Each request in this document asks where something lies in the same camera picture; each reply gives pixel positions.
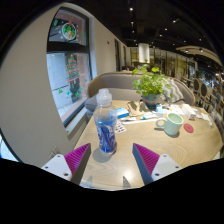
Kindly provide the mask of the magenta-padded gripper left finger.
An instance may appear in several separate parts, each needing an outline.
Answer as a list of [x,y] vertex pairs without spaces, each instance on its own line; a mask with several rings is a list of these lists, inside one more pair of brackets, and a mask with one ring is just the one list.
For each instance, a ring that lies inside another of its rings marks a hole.
[[42,169],[79,185],[90,154],[91,144],[87,143],[66,155],[55,155]]

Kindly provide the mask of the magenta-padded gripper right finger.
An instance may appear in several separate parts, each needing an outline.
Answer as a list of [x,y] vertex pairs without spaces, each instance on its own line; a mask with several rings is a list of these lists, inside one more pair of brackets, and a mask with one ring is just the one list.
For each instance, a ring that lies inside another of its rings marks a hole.
[[133,144],[132,153],[145,185],[182,169],[168,154],[158,155],[137,143]]

